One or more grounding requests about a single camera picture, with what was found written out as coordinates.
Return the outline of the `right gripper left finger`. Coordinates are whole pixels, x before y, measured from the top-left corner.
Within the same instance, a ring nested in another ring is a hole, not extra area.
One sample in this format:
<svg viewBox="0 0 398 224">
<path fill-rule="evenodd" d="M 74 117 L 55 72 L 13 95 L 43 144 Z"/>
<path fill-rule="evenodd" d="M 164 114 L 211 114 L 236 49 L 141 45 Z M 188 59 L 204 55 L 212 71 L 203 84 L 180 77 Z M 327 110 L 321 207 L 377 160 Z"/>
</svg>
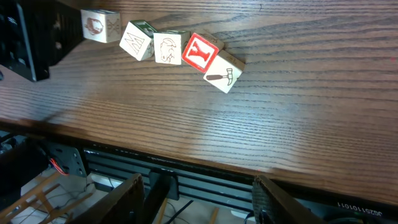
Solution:
<svg viewBox="0 0 398 224">
<path fill-rule="evenodd" d="M 70 223 L 126 223 L 130 212 L 138 211 L 143 204 L 143 179 L 140 174 L 133 174 Z"/>
</svg>

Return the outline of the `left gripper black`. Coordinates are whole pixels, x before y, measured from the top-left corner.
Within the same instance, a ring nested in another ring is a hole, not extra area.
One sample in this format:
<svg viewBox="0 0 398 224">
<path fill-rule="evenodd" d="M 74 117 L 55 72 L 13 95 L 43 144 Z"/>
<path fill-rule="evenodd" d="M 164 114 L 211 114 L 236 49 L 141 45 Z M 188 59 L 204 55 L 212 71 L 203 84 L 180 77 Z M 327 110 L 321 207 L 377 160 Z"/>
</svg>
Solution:
<svg viewBox="0 0 398 224">
<path fill-rule="evenodd" d="M 37 82 L 83 41 L 81 12 L 60 1 L 1 0 L 1 65 Z"/>
</svg>

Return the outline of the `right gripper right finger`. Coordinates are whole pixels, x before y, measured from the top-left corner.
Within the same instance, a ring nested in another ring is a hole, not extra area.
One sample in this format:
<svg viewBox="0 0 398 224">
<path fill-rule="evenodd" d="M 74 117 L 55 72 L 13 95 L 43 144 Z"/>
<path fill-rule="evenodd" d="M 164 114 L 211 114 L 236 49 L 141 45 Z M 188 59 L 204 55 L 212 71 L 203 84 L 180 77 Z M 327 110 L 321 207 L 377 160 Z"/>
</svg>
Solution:
<svg viewBox="0 0 398 224">
<path fill-rule="evenodd" d="M 263 175 L 254 178 L 252 207 L 256 223 L 326 224 L 286 191 Z"/>
</svg>

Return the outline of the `brown animal wooden block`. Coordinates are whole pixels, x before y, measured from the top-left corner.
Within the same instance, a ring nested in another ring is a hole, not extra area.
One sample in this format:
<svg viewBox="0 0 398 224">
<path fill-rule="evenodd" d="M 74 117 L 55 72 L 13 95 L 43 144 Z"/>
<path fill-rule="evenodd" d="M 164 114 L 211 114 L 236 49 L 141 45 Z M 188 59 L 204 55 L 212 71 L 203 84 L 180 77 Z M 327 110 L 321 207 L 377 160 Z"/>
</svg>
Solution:
<svg viewBox="0 0 398 224">
<path fill-rule="evenodd" d="M 121 39 L 119 12 L 105 9 L 81 9 L 80 12 L 84 38 L 102 43 Z"/>
</svg>

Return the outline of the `dotted pattern wooden block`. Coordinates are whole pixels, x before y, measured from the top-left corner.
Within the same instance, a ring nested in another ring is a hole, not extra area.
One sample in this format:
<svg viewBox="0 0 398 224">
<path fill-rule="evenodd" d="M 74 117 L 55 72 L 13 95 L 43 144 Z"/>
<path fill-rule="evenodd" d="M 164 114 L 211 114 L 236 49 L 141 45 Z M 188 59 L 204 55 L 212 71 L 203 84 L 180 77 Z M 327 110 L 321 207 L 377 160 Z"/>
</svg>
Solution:
<svg viewBox="0 0 398 224">
<path fill-rule="evenodd" d="M 119 46 L 136 60 L 145 60 L 154 54 L 155 32 L 157 30 L 145 20 L 129 21 Z"/>
</svg>

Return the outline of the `red picture wooden block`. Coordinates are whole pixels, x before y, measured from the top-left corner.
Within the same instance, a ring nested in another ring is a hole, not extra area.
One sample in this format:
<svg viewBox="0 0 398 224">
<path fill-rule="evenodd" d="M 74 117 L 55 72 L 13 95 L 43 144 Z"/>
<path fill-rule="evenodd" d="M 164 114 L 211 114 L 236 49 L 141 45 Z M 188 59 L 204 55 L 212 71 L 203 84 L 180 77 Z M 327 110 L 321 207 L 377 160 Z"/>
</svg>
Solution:
<svg viewBox="0 0 398 224">
<path fill-rule="evenodd" d="M 155 62 L 182 64 L 182 53 L 190 39 L 190 31 L 166 30 L 154 33 Z"/>
</svg>

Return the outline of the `hammer picture wooden block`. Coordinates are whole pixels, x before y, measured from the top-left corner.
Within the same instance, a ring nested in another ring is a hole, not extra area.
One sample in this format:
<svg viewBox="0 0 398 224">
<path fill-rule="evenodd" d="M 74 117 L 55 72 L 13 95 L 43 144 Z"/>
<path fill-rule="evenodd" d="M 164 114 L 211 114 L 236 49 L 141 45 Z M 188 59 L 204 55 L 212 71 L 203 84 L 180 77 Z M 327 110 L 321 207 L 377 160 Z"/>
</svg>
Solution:
<svg viewBox="0 0 398 224">
<path fill-rule="evenodd" d="M 239 79 L 245 68 L 245 63 L 221 50 L 215 57 L 203 79 L 217 87 L 224 93 L 228 93 Z"/>
</svg>

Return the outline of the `red Y wooden block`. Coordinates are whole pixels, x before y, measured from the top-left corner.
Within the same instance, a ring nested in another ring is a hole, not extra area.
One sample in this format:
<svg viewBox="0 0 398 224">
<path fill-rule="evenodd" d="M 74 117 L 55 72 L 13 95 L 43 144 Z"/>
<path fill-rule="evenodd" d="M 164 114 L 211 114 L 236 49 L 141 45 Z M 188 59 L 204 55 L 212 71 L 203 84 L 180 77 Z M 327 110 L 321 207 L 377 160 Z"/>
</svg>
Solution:
<svg viewBox="0 0 398 224">
<path fill-rule="evenodd" d="M 222 40 L 213 36 L 207 30 L 197 29 L 193 32 L 182 53 L 182 60 L 205 73 L 223 47 L 224 42 Z"/>
</svg>

